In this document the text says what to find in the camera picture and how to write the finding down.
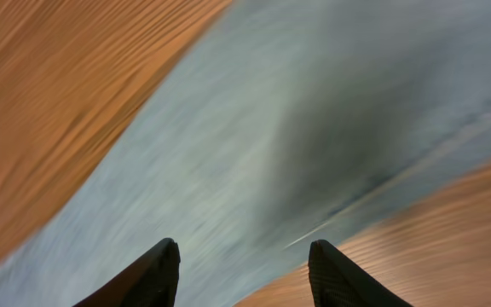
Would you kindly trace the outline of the light blue denim jeans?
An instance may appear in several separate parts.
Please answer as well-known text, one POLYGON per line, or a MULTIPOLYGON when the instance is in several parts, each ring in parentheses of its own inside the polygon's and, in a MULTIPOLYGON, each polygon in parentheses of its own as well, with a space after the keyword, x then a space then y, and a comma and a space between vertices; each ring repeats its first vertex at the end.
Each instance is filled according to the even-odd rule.
POLYGON ((240 1, 64 208, 0 306, 72 306, 146 250, 230 306, 491 158, 491 0, 240 1))

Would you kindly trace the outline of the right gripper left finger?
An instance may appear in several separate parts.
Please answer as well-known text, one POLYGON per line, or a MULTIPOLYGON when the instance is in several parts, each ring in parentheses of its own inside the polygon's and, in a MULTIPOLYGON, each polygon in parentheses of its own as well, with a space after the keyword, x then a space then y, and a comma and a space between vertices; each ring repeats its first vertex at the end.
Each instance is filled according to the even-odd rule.
POLYGON ((74 307, 173 307, 180 262, 177 243, 164 238, 74 307))

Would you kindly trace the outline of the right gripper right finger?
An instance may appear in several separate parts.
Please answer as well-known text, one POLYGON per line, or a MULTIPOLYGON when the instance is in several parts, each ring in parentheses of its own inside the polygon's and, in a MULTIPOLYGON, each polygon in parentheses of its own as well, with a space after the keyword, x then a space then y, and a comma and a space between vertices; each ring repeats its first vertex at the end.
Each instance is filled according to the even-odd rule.
POLYGON ((308 268, 315 307, 412 307, 327 240, 310 244, 308 268))

